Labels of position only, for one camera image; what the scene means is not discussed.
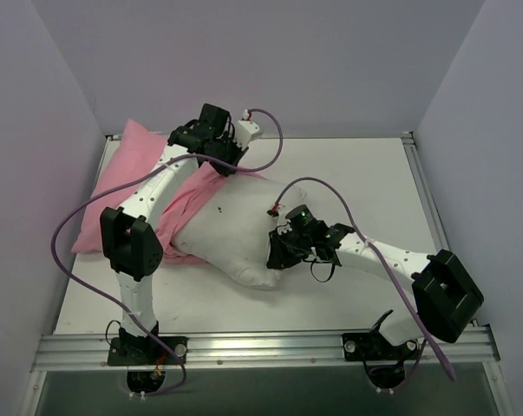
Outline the white pillow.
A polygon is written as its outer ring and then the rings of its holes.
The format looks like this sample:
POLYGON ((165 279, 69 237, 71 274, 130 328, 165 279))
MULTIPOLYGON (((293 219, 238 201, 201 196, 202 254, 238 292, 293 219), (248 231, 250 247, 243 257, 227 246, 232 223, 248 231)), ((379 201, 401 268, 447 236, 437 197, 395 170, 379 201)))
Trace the white pillow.
POLYGON ((251 288, 271 290, 278 286, 280 270, 270 270, 269 232, 284 224, 284 215, 301 205, 306 192, 294 185, 280 200, 278 216, 273 207, 284 184, 249 175, 233 175, 171 238, 181 255, 203 260, 251 288))

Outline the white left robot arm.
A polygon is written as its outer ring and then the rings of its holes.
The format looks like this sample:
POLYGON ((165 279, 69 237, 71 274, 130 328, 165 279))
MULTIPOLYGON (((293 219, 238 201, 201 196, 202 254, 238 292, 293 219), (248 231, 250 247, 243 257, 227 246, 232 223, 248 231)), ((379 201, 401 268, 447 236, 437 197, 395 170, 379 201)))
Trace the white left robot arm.
POLYGON ((162 212, 201 162, 199 155, 218 159, 216 168, 230 174, 245 155, 260 127, 250 112, 232 122, 223 108, 205 104, 198 119, 173 130, 154 165, 154 175, 144 180, 117 208, 100 215, 105 258, 117 277, 125 305, 119 330, 120 344, 139 363, 152 361, 159 351, 152 335, 158 332, 153 308, 153 274, 163 249, 155 234, 162 212))

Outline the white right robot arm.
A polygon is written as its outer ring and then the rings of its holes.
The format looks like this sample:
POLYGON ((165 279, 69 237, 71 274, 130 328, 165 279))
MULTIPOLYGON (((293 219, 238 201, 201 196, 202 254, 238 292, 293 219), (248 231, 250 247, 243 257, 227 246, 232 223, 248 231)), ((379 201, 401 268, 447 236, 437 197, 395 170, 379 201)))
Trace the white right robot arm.
POLYGON ((434 255, 408 251, 362 240, 348 225, 323 221, 306 227, 280 225, 269 232, 269 242, 267 267, 272 270, 305 262, 362 270, 384 280, 394 274, 402 292, 415 299, 417 317, 388 322, 369 335, 370 350, 378 357, 389 357, 401 344, 425 334, 457 342, 484 302, 460 259, 448 250, 434 255))

